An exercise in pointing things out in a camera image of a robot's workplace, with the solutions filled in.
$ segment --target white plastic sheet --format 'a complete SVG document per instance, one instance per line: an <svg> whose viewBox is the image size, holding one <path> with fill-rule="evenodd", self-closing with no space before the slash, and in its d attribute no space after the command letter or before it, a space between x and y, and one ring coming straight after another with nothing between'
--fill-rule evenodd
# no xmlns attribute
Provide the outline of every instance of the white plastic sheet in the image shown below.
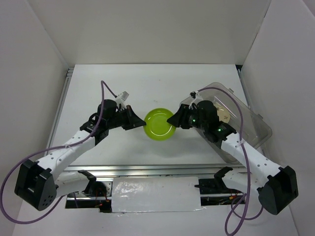
<svg viewBox="0 0 315 236"><path fill-rule="evenodd" d="M200 210L197 177L115 178L113 212Z"/></svg>

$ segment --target white panel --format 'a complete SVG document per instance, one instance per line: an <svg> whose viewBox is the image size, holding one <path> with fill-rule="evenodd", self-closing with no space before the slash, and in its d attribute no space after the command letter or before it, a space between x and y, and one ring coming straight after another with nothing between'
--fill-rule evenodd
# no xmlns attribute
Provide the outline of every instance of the white panel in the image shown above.
<svg viewBox="0 0 315 236"><path fill-rule="evenodd" d="M115 178L113 212L201 210L198 177Z"/></svg>
<svg viewBox="0 0 315 236"><path fill-rule="evenodd" d="M245 96L234 65L76 65L56 131L54 145L65 143L101 101L100 80L115 92L127 91L134 112L142 119L158 107L175 113L191 91L221 82L243 102ZM106 90L106 98L113 96ZM167 165L224 163L193 129L177 129L166 141L149 139L143 127L116 128L74 165Z"/></svg>
<svg viewBox="0 0 315 236"><path fill-rule="evenodd" d="M0 182L27 154L47 144L63 87L63 65L22 0L0 3ZM5 188L4 204L16 218L21 199L16 174ZM0 213L1 236L14 224Z"/></svg>
<svg viewBox="0 0 315 236"><path fill-rule="evenodd" d="M66 61L243 64L270 0L29 0Z"/></svg>
<svg viewBox="0 0 315 236"><path fill-rule="evenodd" d="M32 225L17 225L13 236L226 236L224 222L230 206L207 206L189 212L99 213L98 209L64 209L65 199L43 220ZM240 214L242 207L236 211ZM260 206L250 200L248 217ZM23 202L19 220L30 220L44 212ZM228 224L232 232L239 218ZM245 221L237 236L298 236L289 208L274 216L266 211L253 221Z"/></svg>
<svg viewBox="0 0 315 236"><path fill-rule="evenodd" d="M290 205L301 236L313 235L315 206L315 18L302 0L273 0L242 75L254 110L273 130L270 158L297 171Z"/></svg>

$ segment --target green plate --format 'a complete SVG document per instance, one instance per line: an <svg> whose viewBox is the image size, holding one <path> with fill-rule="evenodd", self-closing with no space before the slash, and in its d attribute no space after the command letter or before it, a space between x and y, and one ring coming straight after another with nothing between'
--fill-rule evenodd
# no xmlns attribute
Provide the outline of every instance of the green plate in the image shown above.
<svg viewBox="0 0 315 236"><path fill-rule="evenodd" d="M163 141L170 138L176 127L167 123L167 119L173 115L169 110L165 108L156 108L150 111L144 118L147 123L144 128L144 132L149 138L157 141Z"/></svg>

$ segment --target wall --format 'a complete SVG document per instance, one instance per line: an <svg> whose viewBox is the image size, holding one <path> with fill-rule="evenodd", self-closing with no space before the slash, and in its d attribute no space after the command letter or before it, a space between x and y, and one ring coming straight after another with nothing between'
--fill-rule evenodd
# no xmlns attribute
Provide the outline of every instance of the wall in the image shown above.
<svg viewBox="0 0 315 236"><path fill-rule="evenodd" d="M242 76L254 110L273 129L270 157L293 167L300 196L290 205L299 235L315 224L315 17L302 0L272 0Z"/></svg>
<svg viewBox="0 0 315 236"><path fill-rule="evenodd" d="M29 0L66 61L243 64L270 0Z"/></svg>
<svg viewBox="0 0 315 236"><path fill-rule="evenodd" d="M22 157L47 144L63 87L65 68L45 31L23 0L0 2L0 182ZM4 204L16 218L21 199L16 178L5 188ZM0 214L2 236L13 223Z"/></svg>

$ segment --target white table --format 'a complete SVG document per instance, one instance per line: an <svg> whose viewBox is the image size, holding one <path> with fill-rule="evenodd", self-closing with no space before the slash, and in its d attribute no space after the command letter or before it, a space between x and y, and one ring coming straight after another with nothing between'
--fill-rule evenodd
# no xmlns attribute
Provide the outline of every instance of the white table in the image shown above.
<svg viewBox="0 0 315 236"><path fill-rule="evenodd" d="M115 92L124 90L142 119L158 107L175 113L193 90L220 82L246 103L235 65L146 64L76 65L66 94L53 145L66 142L96 112L101 101L100 80ZM106 98L113 98L106 91ZM177 129L167 141L149 139L143 128L110 130L109 136L73 165L171 165L225 163L194 131Z"/></svg>

